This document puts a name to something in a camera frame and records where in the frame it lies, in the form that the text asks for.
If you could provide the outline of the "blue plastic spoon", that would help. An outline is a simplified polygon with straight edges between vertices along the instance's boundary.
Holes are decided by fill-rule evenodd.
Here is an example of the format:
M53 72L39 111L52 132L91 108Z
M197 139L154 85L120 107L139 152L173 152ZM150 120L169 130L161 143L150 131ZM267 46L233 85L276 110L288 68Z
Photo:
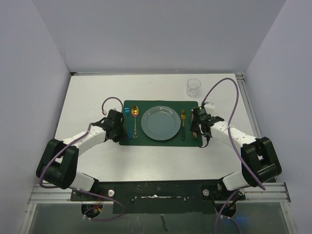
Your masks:
M127 116L127 121L128 121L129 139L132 139L133 134L132 134L131 124L130 124L130 108L128 106L125 106L124 111L125 111L125 114Z

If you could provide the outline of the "dark green placemat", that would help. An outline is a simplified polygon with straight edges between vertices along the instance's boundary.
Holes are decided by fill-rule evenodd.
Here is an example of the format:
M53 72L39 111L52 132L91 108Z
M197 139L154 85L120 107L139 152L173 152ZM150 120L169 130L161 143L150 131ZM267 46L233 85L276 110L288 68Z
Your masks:
M136 129L137 129L137 139L126 139L121 141L119 144L122 146L174 146L174 147L197 147L202 146L202 137L197 140L194 139L193 133L190 131L191 125L191 110L198 106L196 101L164 101L164 100L126 100L124 102L125 106L132 108L134 105L139 107L139 115L136 118ZM175 110L181 117L181 110L186 110L185 119L185 140L182 140L182 124L179 132L172 138L166 141L157 141L147 137L141 128L141 117L145 111L154 106L167 106ZM130 124L132 132L134 132L134 117L130 114ZM128 130L127 116L125 116L124 126L126 132Z

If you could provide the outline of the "gold iridescent spoon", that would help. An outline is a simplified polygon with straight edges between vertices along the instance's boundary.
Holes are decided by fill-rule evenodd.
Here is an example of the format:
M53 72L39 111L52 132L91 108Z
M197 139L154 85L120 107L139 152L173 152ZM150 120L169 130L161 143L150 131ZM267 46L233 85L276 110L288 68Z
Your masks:
M134 117L134 133L133 138L137 139L137 117L139 115L139 107L134 105L131 109L132 116Z

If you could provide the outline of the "gold fork green handle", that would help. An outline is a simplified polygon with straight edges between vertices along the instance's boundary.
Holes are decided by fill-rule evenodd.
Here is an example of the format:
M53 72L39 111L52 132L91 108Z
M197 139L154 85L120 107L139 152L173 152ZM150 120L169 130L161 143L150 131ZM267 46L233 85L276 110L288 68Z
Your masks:
M181 119L182 119L182 140L185 140L185 119L186 119L186 110L181 110Z

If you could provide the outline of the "clear plastic cup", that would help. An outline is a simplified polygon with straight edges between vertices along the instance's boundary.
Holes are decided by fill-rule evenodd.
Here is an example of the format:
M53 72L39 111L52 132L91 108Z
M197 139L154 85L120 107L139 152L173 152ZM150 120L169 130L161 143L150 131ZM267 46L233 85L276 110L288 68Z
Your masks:
M187 81L187 89L186 89L187 96L189 96L191 98L197 97L200 87L201 87L200 80L198 80L196 78L189 79Z

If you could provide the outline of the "teal round plate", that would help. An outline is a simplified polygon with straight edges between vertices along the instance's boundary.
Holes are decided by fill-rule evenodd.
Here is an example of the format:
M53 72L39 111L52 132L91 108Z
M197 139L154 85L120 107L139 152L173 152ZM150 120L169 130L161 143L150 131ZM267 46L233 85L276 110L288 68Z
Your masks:
M179 132L180 127L180 116L167 106L151 107L141 117L141 128L144 134L153 140L172 139Z

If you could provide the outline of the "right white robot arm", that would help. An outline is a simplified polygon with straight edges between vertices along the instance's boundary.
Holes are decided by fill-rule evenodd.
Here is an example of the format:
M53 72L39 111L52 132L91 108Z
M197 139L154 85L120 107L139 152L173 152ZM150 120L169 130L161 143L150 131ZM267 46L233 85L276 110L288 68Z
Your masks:
M267 137L256 138L228 124L219 116L206 112L204 106L192 109L191 131L210 140L216 138L232 147L241 161L241 169L220 179L218 196L229 199L236 189L263 187L263 183L282 173L272 141Z

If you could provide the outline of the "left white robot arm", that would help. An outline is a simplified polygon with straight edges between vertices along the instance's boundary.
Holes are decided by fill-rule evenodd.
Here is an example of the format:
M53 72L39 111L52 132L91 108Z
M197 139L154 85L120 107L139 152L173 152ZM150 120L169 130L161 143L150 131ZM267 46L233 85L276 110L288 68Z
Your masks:
M85 131L74 137L48 141L36 170L40 186L81 190L86 199L96 199L99 195L97 180L77 171L78 158L98 144L127 139L123 124L124 114L111 109L107 116L90 123Z

